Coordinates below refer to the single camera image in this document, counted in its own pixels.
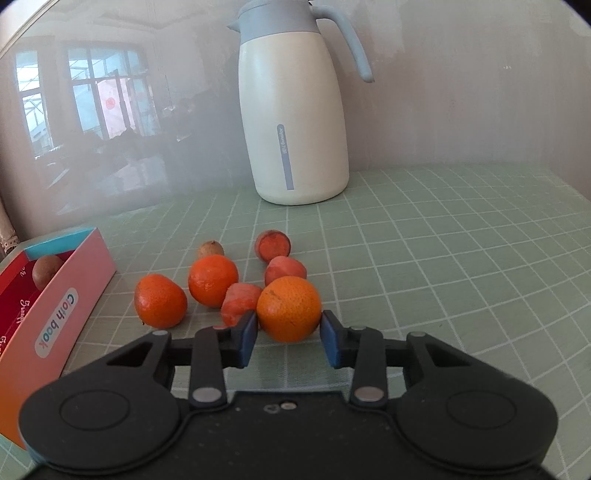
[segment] glossy wall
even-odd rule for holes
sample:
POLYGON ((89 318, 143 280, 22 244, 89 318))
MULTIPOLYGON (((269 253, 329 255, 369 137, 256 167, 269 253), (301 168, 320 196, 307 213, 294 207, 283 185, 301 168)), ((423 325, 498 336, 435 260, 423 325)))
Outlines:
MULTIPOLYGON (((536 161, 591 195, 591 29, 560 0, 330 0, 352 170, 536 161)), ((0 59, 0 193, 23 238, 252 181, 243 0, 59 0, 0 59)))

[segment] white thermos body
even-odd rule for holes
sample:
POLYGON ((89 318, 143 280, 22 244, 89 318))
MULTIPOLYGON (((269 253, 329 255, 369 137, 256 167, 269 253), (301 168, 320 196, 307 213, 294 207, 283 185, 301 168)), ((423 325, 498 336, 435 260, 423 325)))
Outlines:
POLYGON ((347 186, 345 116, 316 20, 341 29, 366 82, 374 78, 348 19, 307 0, 254 0, 229 27, 241 34, 240 108, 259 195, 281 205, 329 199, 347 186))

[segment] blue label stripe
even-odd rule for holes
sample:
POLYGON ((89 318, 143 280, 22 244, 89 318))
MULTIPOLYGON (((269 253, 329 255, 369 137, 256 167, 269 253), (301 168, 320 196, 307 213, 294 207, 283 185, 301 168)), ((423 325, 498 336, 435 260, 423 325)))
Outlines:
POLYGON ((281 162, 283 163, 285 187, 287 190, 294 190, 294 177, 291 174, 290 151, 287 148, 285 127, 281 124, 277 125, 277 137, 279 138, 279 150, 281 151, 281 162))

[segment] cardboard box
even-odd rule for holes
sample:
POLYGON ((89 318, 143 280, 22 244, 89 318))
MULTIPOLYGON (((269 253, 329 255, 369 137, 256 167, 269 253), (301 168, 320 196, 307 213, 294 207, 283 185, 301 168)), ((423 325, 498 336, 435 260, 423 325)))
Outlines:
POLYGON ((24 447, 18 412, 56 380, 116 267, 98 229, 33 243, 0 273, 0 433, 24 447), (31 276, 43 255, 65 260, 43 292, 31 276))

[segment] window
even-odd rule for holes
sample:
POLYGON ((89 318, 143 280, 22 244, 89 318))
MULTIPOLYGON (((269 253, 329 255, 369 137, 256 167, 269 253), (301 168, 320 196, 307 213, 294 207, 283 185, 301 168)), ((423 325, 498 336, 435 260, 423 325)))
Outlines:
POLYGON ((134 50, 70 48, 70 77, 80 125, 103 139, 126 129, 154 135, 159 126, 147 68, 134 50))
POLYGON ((53 148, 47 125, 36 51, 17 53, 17 82, 35 156, 53 148))

